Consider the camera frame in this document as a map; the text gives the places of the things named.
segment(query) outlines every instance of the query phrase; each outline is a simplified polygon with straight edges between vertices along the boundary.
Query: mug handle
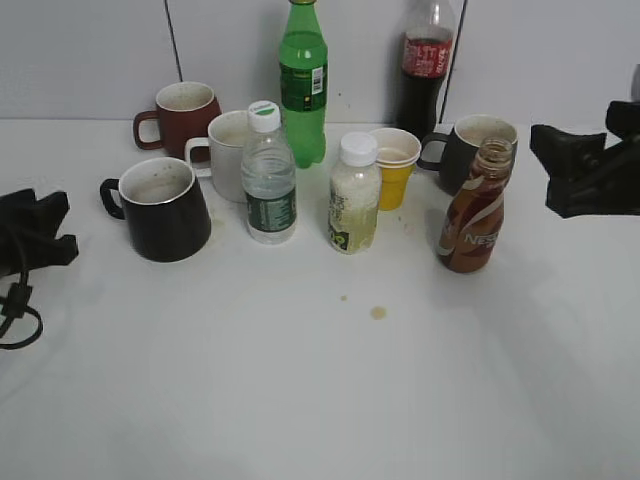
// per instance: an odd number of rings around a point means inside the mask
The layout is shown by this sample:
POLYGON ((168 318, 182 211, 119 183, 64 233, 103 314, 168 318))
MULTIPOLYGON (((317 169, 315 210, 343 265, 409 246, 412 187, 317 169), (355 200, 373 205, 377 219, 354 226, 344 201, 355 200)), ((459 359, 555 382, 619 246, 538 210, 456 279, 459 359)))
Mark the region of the mug handle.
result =
POLYGON ((213 175, 211 167, 194 167, 191 159, 191 150, 194 148, 209 148, 209 139, 205 137, 190 138, 184 146, 184 159, 196 172, 196 177, 210 177, 213 175))
POLYGON ((427 145, 430 144, 431 142, 442 142, 442 143, 447 143, 449 141, 449 134, 447 133, 430 133, 429 135, 427 135, 426 137, 424 137, 424 140, 422 140, 422 150, 420 151, 420 158, 418 158, 418 161, 416 162, 416 164, 420 167, 423 168, 425 170, 430 170, 430 171, 439 171, 440 170, 440 164, 441 162, 425 162, 424 160, 422 160, 422 152, 424 152, 424 149, 427 148, 427 145))
POLYGON ((138 148, 142 150, 157 150, 158 148, 162 148, 163 143, 162 139, 156 140, 155 142, 144 142, 140 138, 140 124, 145 120, 157 120, 158 112, 155 110, 149 112, 142 112, 135 116, 133 119, 133 140, 136 142, 138 148))
POLYGON ((108 178, 102 185, 100 185, 100 198, 102 199, 102 204, 104 205, 105 210, 109 215, 113 218, 117 218, 118 220, 124 220, 124 211, 122 207, 116 205, 116 202, 113 200, 112 191, 118 191, 118 185, 120 181, 117 178, 108 178))

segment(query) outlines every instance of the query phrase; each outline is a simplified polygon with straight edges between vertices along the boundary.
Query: white mug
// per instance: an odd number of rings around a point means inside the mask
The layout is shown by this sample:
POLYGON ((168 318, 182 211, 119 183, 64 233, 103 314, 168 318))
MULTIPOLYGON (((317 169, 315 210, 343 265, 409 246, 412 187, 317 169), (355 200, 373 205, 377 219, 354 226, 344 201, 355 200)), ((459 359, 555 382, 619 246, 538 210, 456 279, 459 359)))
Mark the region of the white mug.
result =
POLYGON ((242 149, 249 134, 247 111, 235 110, 223 113, 209 123, 207 133, 208 138, 196 137, 187 141, 184 147, 184 159, 191 165, 191 150, 197 147, 209 147, 210 175, 216 191, 232 202, 246 202, 244 188, 242 188, 241 164, 242 149))

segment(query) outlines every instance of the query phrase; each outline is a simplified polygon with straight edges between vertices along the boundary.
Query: black cable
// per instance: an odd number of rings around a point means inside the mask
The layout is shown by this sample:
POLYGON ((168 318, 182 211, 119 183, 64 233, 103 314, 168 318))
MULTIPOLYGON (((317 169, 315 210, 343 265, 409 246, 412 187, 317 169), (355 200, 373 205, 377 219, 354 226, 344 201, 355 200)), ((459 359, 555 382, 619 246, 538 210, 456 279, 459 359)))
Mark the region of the black cable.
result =
POLYGON ((0 338, 3 338, 7 334, 7 332, 11 328, 11 325, 13 325, 13 322, 19 316, 21 317, 24 313, 32 315, 38 321, 38 326, 35 332, 26 339, 15 343, 0 343, 0 349, 2 350, 18 350, 20 348, 31 345, 38 338, 40 338, 40 335, 42 335, 42 331, 44 328, 42 324, 42 317, 40 316, 38 311, 26 305, 26 302, 29 300, 29 296, 31 295, 31 287, 29 286, 29 268, 27 264, 27 255, 25 254, 24 248, 22 247, 22 243, 20 242, 20 239, 15 234, 13 229, 11 229, 11 227, 6 224, 0 224, 0 227, 3 227, 7 232, 7 235, 9 236, 14 249, 18 254, 18 259, 20 260, 20 279, 18 280, 18 283, 14 283, 11 286, 8 297, 0 296, 0 305, 3 305, 5 308, 8 307, 9 311, 16 310, 19 313, 8 314, 5 317, 2 324, 0 324, 0 338))

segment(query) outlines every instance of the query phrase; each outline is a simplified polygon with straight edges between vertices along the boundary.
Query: mug rim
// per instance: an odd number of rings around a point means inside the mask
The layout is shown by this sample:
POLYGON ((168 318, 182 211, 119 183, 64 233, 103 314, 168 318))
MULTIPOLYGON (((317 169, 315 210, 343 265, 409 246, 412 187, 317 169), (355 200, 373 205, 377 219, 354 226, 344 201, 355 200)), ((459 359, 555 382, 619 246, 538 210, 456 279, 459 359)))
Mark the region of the mug rim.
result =
POLYGON ((187 192, 189 192, 189 190, 191 190, 191 187, 193 187, 193 184, 196 180, 196 173, 193 170, 193 168, 187 164, 187 162, 180 160, 179 158, 175 158, 175 157, 154 157, 154 158, 149 158, 147 160, 143 160, 142 162, 136 163, 135 165, 132 165, 131 167, 129 167, 118 179, 118 194, 120 194, 120 196, 126 200, 129 203, 132 203, 134 205, 141 205, 141 206, 147 206, 147 207, 151 207, 154 205, 164 205, 164 204, 168 204, 171 202, 176 201, 178 198, 184 196, 187 194, 187 192), (125 178, 128 175, 131 175, 131 173, 133 171, 135 171, 138 168, 141 168, 143 165, 147 165, 150 163, 156 163, 159 160, 171 160, 171 163, 180 163, 181 167, 184 166, 187 169, 189 169, 189 172, 191 173, 191 180, 189 181, 189 185, 187 187, 184 188, 184 190, 182 190, 180 193, 174 195, 171 198, 168 198, 167 200, 162 200, 160 202, 138 202, 136 200, 131 199, 129 196, 125 195, 124 192, 122 191, 122 185, 124 183, 125 178))
POLYGON ((213 90, 213 88, 211 88, 206 83, 191 82, 191 81, 176 82, 176 83, 172 83, 171 85, 167 85, 166 87, 163 87, 163 88, 160 89, 160 91, 156 94, 156 105, 159 108, 161 108, 163 110, 166 110, 167 112, 188 113, 188 112, 195 112, 196 110, 200 110, 201 108, 204 108, 204 107, 207 107, 207 106, 211 105, 211 103, 213 103, 213 101, 215 99, 216 99, 216 92, 213 90), (199 105, 199 106, 194 107, 194 108, 175 109, 175 108, 167 108, 166 106, 162 105, 162 102, 160 102, 160 95, 162 95, 163 93, 166 93, 166 91, 168 89, 170 89, 170 88, 176 88, 178 85, 190 85, 190 86, 205 87, 211 93, 211 97, 209 98, 209 100, 206 103, 203 103, 202 105, 199 105))
POLYGON ((460 118, 459 120, 457 120, 454 124, 453 124, 453 131, 455 132, 456 136, 463 141, 464 143, 466 143, 467 145, 474 147, 474 148, 480 148, 480 145, 476 145, 474 143, 468 142, 467 140, 465 140, 462 135, 460 135, 460 132, 458 131, 458 126, 462 123, 464 123, 465 121, 472 119, 472 118, 485 118, 485 119, 491 119, 493 121, 498 121, 500 123, 503 123, 504 125, 506 125, 508 128, 512 129, 514 132, 514 139, 511 141, 511 145, 515 145, 516 143, 518 143, 519 141, 519 135, 518 135, 518 129, 512 125, 511 123, 507 122, 506 120, 500 118, 500 117, 496 117, 495 115, 491 115, 488 113, 473 113, 471 115, 467 115, 465 117, 460 118))
POLYGON ((217 121, 222 121, 222 120, 226 120, 229 117, 232 116, 237 116, 239 114, 244 114, 247 117, 247 122, 249 121, 249 113, 247 112, 247 110, 231 110, 230 112, 224 112, 221 113, 220 115, 218 115, 216 118, 214 118, 213 120, 211 120, 209 122, 209 126, 207 127, 207 136, 209 137, 209 140, 217 143, 218 145, 222 145, 223 147, 229 147, 229 148, 243 148, 244 145, 233 145, 231 143, 224 143, 221 142, 220 140, 218 140, 214 135, 213 135, 213 126, 217 121))

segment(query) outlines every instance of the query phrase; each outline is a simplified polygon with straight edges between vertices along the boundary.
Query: white bottle cap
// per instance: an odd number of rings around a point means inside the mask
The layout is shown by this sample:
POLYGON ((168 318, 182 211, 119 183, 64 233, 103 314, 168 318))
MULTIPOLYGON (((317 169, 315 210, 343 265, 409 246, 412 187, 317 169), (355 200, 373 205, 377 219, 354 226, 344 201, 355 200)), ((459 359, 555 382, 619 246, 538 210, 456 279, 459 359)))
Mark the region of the white bottle cap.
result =
POLYGON ((350 167, 366 167, 378 158, 378 141, 364 132, 347 133, 340 140, 340 160, 350 167))
POLYGON ((280 108, 273 102, 262 100, 249 105, 249 127, 254 132, 269 133, 280 128, 280 108))

